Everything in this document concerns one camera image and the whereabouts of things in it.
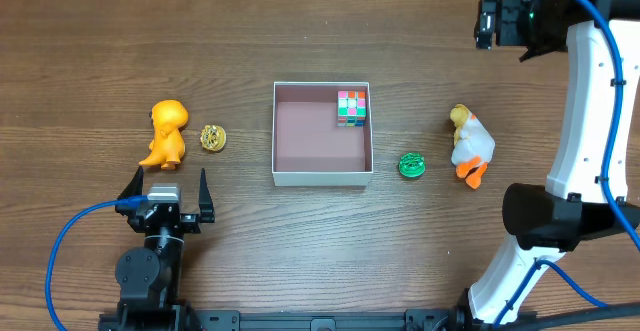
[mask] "white duck plush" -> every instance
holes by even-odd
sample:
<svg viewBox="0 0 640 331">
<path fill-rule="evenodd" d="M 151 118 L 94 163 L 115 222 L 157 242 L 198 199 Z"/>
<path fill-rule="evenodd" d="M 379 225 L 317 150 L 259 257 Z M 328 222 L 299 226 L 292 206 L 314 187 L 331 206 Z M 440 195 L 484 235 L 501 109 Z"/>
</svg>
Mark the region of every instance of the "white duck plush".
<svg viewBox="0 0 640 331">
<path fill-rule="evenodd" d="M 458 177 L 466 178 L 467 185 L 477 189 L 482 183 L 482 175 L 487 171 L 487 165 L 491 162 L 496 142 L 478 117 L 464 105 L 456 105 L 451 110 L 449 118 L 456 126 L 451 162 L 456 165 Z"/>
</svg>

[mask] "yellow round object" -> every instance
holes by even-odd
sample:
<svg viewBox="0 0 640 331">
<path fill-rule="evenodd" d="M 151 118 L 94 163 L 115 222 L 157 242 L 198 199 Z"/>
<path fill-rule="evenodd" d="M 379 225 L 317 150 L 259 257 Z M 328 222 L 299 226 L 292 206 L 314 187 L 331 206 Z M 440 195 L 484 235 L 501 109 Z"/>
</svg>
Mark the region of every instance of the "yellow round object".
<svg viewBox="0 0 640 331">
<path fill-rule="evenodd" d="M 200 136 L 202 147 L 209 151 L 220 151 L 227 143 L 227 133 L 220 126 L 206 125 Z"/>
</svg>

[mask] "wooden surface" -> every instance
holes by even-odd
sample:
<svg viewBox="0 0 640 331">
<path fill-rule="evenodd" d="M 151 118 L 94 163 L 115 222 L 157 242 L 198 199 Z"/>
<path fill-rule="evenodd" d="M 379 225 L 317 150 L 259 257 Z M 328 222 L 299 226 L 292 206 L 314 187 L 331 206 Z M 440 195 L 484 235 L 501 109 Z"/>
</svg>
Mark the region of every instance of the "wooden surface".
<svg viewBox="0 0 640 331">
<path fill-rule="evenodd" d="M 401 311 L 449 307 L 505 234 L 513 182 L 544 183 L 559 141 L 567 56 L 520 64 L 521 49 L 477 51 L 478 0 L 0 0 L 0 328 L 51 330 L 43 299 L 52 243 L 77 212 L 116 197 L 147 156 L 148 112 L 190 111 L 176 172 L 186 210 L 205 167 L 217 222 L 186 238 L 182 296 L 200 309 Z M 375 173 L 364 189 L 275 188 L 273 82 L 368 81 Z M 448 112 L 465 103 L 497 141 L 484 184 L 454 177 Z M 205 152 L 205 124 L 228 133 Z M 640 199 L 640 118 L 628 152 Z M 405 152 L 426 156 L 402 180 Z M 53 297 L 71 330 L 95 329 L 119 297 L 114 266 L 142 245 L 113 209 L 82 219 L 58 257 Z M 607 302 L 637 300 L 628 237 L 581 244 L 559 263 Z M 558 276 L 525 303 L 584 308 Z M 637 329 L 635 320 L 583 328 Z"/>
</svg>

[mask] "toy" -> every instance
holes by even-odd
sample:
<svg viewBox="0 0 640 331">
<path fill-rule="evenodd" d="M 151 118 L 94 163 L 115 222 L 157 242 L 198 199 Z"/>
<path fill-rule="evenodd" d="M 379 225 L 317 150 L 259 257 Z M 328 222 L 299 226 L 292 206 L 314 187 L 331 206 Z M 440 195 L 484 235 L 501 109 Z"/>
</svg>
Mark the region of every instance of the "toy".
<svg viewBox="0 0 640 331">
<path fill-rule="evenodd" d="M 158 102 L 150 113 L 154 135 L 149 144 L 151 154 L 140 161 L 140 166 L 161 165 L 163 170 L 173 170 L 184 156 L 185 146 L 179 128 L 189 119 L 187 110 L 176 100 Z"/>
<path fill-rule="evenodd" d="M 338 91 L 338 126 L 364 126 L 366 95 L 364 91 Z"/>
<path fill-rule="evenodd" d="M 482 183 L 481 177 L 491 162 L 496 143 L 482 126 L 476 115 L 462 104 L 451 110 L 449 118 L 456 126 L 453 134 L 453 154 L 451 162 L 456 165 L 456 174 L 466 178 L 467 185 L 477 189 Z"/>
<path fill-rule="evenodd" d="M 206 125 L 200 135 L 200 143 L 209 151 L 220 151 L 227 143 L 227 133 L 220 126 Z"/>
<path fill-rule="evenodd" d="M 424 157 L 419 153 L 408 153 L 400 158 L 398 171 L 408 179 L 418 179 L 426 170 Z"/>
</svg>

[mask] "plush toy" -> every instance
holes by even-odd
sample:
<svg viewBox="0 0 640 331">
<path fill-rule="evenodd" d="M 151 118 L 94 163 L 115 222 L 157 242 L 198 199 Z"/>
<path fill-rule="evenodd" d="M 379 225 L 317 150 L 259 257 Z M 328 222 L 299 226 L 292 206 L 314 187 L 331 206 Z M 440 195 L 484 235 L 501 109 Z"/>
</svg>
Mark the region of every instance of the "plush toy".
<svg viewBox="0 0 640 331">
<path fill-rule="evenodd" d="M 456 165 L 458 177 L 466 178 L 467 185 L 477 189 L 487 171 L 487 164 L 491 162 L 496 143 L 476 115 L 464 105 L 456 105 L 449 118 L 456 126 L 451 162 Z"/>
<path fill-rule="evenodd" d="M 151 154 L 140 161 L 140 166 L 162 165 L 163 170 L 173 170 L 184 156 L 184 140 L 179 128 L 187 124 L 189 114 L 180 102 L 165 100 L 153 106 L 149 116 L 154 130 L 149 144 Z"/>
</svg>

